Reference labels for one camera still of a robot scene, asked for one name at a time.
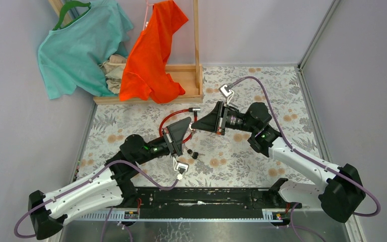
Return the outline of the red cable lock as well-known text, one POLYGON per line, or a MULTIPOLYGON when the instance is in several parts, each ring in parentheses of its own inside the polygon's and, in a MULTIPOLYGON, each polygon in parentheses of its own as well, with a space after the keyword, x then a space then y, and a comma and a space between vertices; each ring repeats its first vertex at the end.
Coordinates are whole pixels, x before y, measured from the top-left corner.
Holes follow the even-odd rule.
MULTIPOLYGON (((200 111, 201 111, 201 109, 199 107, 191 107, 191 108, 188 108, 188 109, 182 109, 182 110, 178 110, 178 111, 175 111, 175 112, 171 113, 170 115, 165 117, 164 120, 161 122, 161 124, 159 126, 159 135, 163 136, 163 132, 162 132, 163 126, 170 118, 172 118, 172 117, 174 117, 174 116, 176 116, 178 114, 181 114, 181 113, 191 112, 191 113, 193 113, 194 121, 196 122, 198 120, 198 113, 200 111)), ((185 138, 182 141, 182 143, 184 144, 187 141, 191 140, 193 138, 194 133, 195 133, 195 131, 191 130, 191 133, 188 135, 187 138, 185 138)))

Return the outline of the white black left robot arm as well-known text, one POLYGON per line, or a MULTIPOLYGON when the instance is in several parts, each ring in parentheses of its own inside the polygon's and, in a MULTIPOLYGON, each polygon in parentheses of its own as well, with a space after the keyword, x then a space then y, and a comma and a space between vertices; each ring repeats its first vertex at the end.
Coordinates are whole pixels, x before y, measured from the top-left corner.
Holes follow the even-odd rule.
POLYGON ((57 234, 73 220, 106 207, 130 207, 136 202, 136 191, 131 182, 143 175, 161 190, 173 189, 188 164, 177 161, 182 155, 182 141, 191 118, 187 117, 166 126, 163 135, 146 142, 138 134, 126 137, 119 151, 91 174, 52 192, 36 190, 29 195, 27 217, 31 219, 37 240, 57 234), (140 165, 163 156, 171 156, 177 176, 175 182, 164 187, 140 169, 140 165))

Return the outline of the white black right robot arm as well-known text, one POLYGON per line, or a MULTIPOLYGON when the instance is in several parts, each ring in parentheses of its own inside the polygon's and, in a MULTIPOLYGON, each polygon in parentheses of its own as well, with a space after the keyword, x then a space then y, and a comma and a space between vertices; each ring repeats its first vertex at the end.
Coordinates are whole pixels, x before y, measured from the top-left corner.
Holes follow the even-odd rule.
POLYGON ((263 102, 254 102, 246 113, 241 113, 219 101, 209 114, 191 127, 218 135, 224 135, 226 129, 249 132, 248 142, 255 152, 287 164, 315 184, 312 188, 285 181, 269 193, 271 205, 277 208, 287 202, 318 205, 335 221, 347 222, 366 197, 360 189, 362 181, 358 170, 350 164, 339 166, 308 155, 284 140, 282 134, 270 126, 271 120, 263 102))

